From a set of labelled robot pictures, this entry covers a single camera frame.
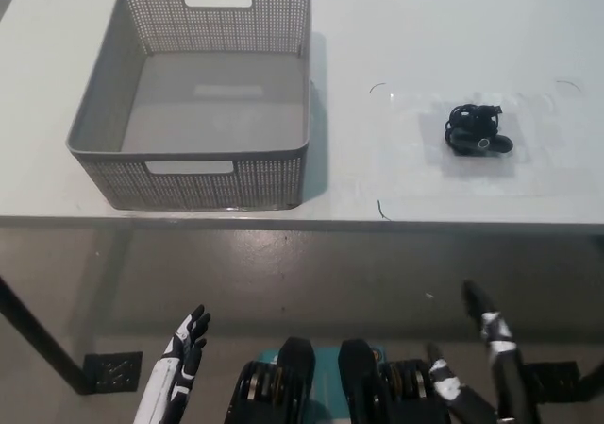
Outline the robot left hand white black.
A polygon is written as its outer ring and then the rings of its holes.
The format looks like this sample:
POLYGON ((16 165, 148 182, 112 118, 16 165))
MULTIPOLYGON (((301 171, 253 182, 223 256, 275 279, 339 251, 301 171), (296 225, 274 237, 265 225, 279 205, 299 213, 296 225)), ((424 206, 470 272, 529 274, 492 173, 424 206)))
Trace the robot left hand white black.
POLYGON ((156 361, 134 423, 180 423, 207 340, 211 316, 203 304, 188 314, 156 361))

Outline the robot right hand white black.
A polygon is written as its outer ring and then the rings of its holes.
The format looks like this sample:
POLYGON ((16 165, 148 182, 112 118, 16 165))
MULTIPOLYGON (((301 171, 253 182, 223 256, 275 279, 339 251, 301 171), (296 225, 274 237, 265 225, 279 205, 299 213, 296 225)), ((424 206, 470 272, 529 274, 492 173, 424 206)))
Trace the robot right hand white black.
POLYGON ((461 423, 539 423, 525 382, 521 352, 501 312, 473 281, 461 288, 465 310, 478 328, 489 355, 497 405, 494 407, 454 373, 440 349, 427 344, 433 389, 461 423))

